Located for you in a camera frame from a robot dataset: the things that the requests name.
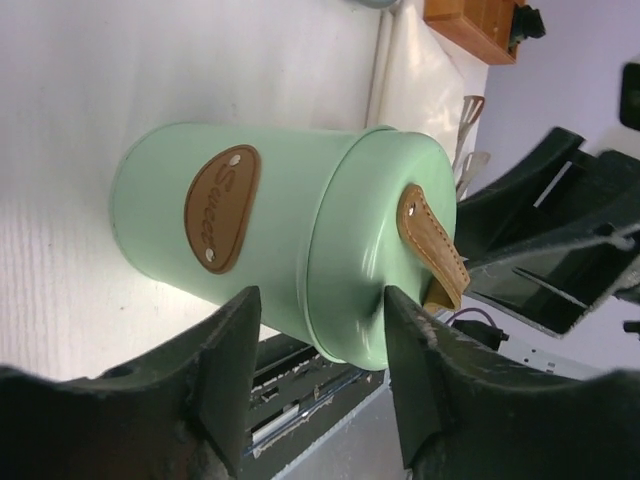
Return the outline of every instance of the black cable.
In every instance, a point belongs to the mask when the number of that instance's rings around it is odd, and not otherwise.
[[[489,322],[489,324],[492,327],[498,328],[498,326],[496,325],[496,322],[493,321],[493,318],[491,318],[491,315],[489,315],[487,312],[485,312],[484,310],[482,310],[481,308],[476,308],[476,307],[469,307],[469,308],[463,308],[462,310],[458,310],[456,313],[454,313],[453,315],[451,315],[446,322],[444,322],[445,325],[449,325],[451,324],[455,319],[459,318],[460,315],[464,315],[465,313],[471,313],[471,312],[475,312],[475,313],[479,313],[481,314],[484,318],[486,318],[487,322]]]

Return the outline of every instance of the brown leather patch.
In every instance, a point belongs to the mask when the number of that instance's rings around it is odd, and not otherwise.
[[[189,187],[184,227],[191,250],[211,273],[233,268],[244,242],[260,179],[260,155],[238,145],[213,157]]]
[[[411,184],[402,192],[396,223],[400,237],[434,276],[424,308],[431,313],[439,308],[458,310],[469,274],[418,185]]]

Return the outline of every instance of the brown leather strap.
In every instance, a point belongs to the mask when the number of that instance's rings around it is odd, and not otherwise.
[[[462,292],[469,285],[469,274],[418,185],[411,184],[402,193],[396,223],[400,237],[434,276],[424,308],[429,312],[440,308],[458,310]]]

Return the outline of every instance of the mint green canister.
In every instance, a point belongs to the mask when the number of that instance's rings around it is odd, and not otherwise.
[[[129,151],[111,217],[143,274],[218,305],[257,285],[265,325],[380,370],[384,286],[422,302],[432,275],[398,231],[408,185],[452,238],[453,175],[430,137],[178,124]]]

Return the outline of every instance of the white wall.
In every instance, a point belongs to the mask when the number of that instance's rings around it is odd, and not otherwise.
[[[556,125],[585,137],[586,151],[615,148],[640,158],[640,132],[617,120],[622,66],[640,54],[640,2],[529,3],[540,9],[547,35],[526,41],[515,66],[489,69],[476,149],[492,159],[471,191],[513,167]],[[640,368],[640,342],[621,326],[640,319],[640,309],[624,302],[609,300],[562,340],[497,312],[496,319],[509,333],[578,361]]]

